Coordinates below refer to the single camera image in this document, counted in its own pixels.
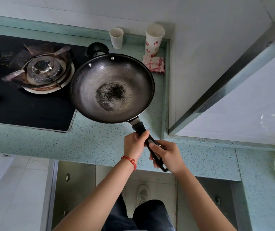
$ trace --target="white paper cup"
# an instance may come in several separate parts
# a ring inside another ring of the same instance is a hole
[[[164,28],[157,23],[153,23],[146,28],[146,43],[145,43],[146,55],[149,55],[151,57],[156,56],[164,35],[165,35]]]
[[[111,36],[112,46],[114,49],[122,48],[122,38],[124,37],[124,31],[119,27],[114,27],[109,31]]]

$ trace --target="burnt residue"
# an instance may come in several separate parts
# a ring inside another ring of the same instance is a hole
[[[126,103],[127,94],[119,82],[104,83],[96,91],[98,104],[106,111],[114,111]]]

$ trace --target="jeans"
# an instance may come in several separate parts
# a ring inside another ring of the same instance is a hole
[[[146,201],[135,209],[133,218],[128,218],[127,208],[120,194],[102,231],[124,230],[175,231],[162,201]]]

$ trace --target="checkered cloth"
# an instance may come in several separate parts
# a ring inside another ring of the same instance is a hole
[[[165,73],[163,58],[144,55],[143,63],[151,72]]]

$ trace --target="black pan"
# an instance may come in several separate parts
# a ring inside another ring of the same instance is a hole
[[[97,52],[105,54],[95,56]],[[128,122],[141,135],[145,131],[139,115],[151,103],[155,83],[149,69],[139,60],[123,54],[109,54],[102,43],[87,49],[89,60],[73,75],[70,96],[85,117],[101,123]],[[151,136],[145,141],[157,165],[165,172],[163,161],[150,148],[159,145]]]

